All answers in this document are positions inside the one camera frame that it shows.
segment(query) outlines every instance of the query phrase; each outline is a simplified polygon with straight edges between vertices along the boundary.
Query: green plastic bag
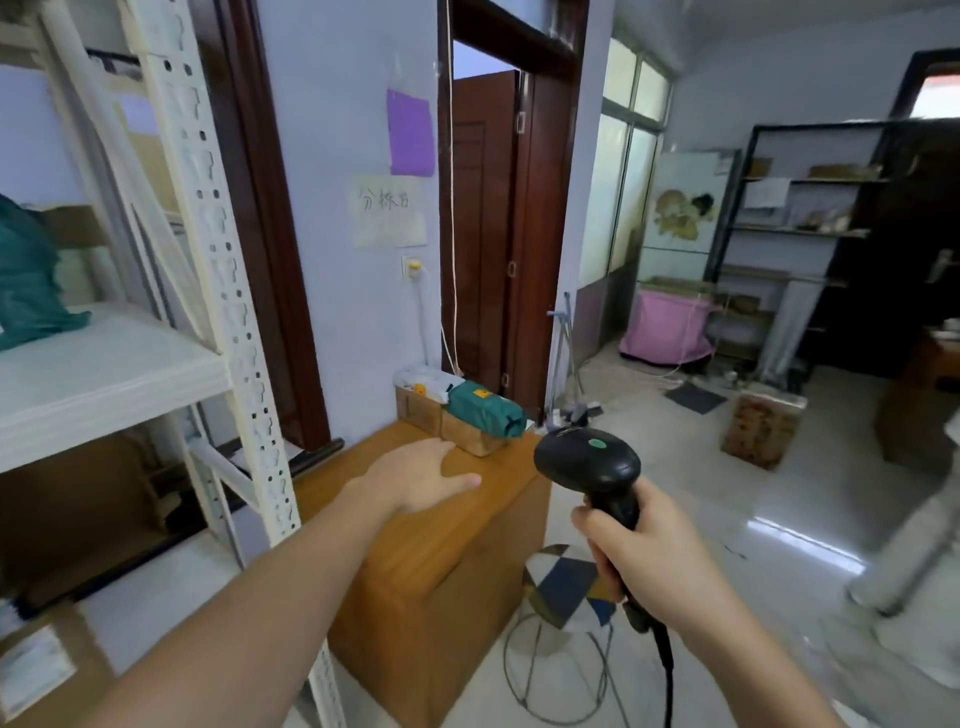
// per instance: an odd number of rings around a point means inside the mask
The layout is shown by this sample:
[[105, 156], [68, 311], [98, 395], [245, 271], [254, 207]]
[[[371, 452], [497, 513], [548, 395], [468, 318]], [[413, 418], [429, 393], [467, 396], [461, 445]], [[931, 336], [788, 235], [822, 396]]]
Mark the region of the green plastic bag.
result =
[[521, 437], [527, 415], [514, 401], [495, 395], [475, 381], [465, 381], [448, 393], [446, 411], [494, 437]]
[[60, 303], [59, 257], [39, 219], [0, 195], [0, 352], [89, 322], [89, 312], [70, 313]]

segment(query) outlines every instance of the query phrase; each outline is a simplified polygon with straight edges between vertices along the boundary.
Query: paper sheet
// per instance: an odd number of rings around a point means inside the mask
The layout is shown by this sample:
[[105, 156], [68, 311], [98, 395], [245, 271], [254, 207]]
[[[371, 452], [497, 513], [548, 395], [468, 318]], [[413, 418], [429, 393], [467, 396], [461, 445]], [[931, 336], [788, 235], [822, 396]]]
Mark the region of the paper sheet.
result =
[[160, 136], [160, 127], [156, 123], [150, 99], [137, 93], [118, 93], [115, 98], [127, 118], [127, 129], [134, 133]]
[[77, 671], [52, 624], [0, 658], [0, 709], [10, 722]]
[[395, 175], [357, 175], [347, 188], [357, 248], [426, 245], [420, 203], [422, 180]]
[[433, 177], [437, 151], [433, 144], [430, 102], [388, 89], [387, 126], [393, 160], [391, 173]]
[[759, 209], [783, 207], [786, 205], [786, 196], [790, 192], [790, 179], [786, 177], [770, 177], [747, 184], [746, 194], [743, 196], [745, 209]]

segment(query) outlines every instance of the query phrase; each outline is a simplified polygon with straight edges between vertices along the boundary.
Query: green package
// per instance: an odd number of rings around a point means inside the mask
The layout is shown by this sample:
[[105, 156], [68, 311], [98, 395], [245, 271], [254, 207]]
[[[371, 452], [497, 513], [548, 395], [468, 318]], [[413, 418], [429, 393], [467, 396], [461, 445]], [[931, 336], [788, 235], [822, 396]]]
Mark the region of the green package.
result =
[[447, 395], [447, 412], [489, 435], [520, 437], [527, 428], [527, 416], [519, 404], [495, 395], [475, 381], [465, 381]]

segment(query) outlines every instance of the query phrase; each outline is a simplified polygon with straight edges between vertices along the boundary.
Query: stool cushion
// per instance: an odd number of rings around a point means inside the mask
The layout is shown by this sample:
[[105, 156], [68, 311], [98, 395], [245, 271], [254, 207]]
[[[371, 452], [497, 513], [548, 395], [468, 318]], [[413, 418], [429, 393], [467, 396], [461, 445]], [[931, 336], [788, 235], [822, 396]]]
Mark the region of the stool cushion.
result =
[[544, 621], [565, 632], [600, 629], [616, 611], [596, 562], [577, 546], [546, 546], [527, 559], [523, 591]]

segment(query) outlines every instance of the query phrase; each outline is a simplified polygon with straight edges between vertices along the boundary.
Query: power cord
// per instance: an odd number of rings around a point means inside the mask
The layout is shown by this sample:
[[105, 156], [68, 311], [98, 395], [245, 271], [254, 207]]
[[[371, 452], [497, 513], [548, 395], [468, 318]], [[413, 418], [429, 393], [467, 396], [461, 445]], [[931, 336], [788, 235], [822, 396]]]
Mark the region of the power cord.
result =
[[650, 631], [654, 633], [660, 664], [666, 675], [666, 697], [663, 701], [663, 728], [673, 725], [673, 647], [670, 645], [670, 633], [661, 621], [655, 621]]

